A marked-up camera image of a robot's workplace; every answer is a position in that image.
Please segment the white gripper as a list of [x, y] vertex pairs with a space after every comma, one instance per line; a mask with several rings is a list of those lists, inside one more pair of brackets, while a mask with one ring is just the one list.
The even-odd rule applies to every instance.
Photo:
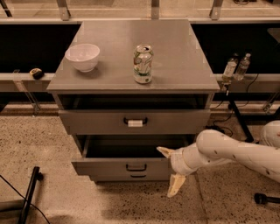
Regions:
[[171, 167], [176, 172], [170, 176], [167, 197], [175, 196], [185, 183], [187, 175], [196, 172], [201, 166], [201, 156], [195, 145], [182, 147], [177, 150], [158, 146], [157, 150], [166, 158], [171, 158]]

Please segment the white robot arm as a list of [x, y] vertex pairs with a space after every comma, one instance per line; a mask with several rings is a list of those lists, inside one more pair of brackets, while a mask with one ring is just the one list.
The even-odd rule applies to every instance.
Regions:
[[236, 161], [250, 170], [280, 182], [280, 121], [269, 122], [262, 127], [260, 143], [238, 141], [214, 129], [201, 131], [196, 142], [179, 149], [158, 146], [171, 160], [175, 171], [170, 177], [167, 197], [175, 196], [186, 177], [201, 167]]

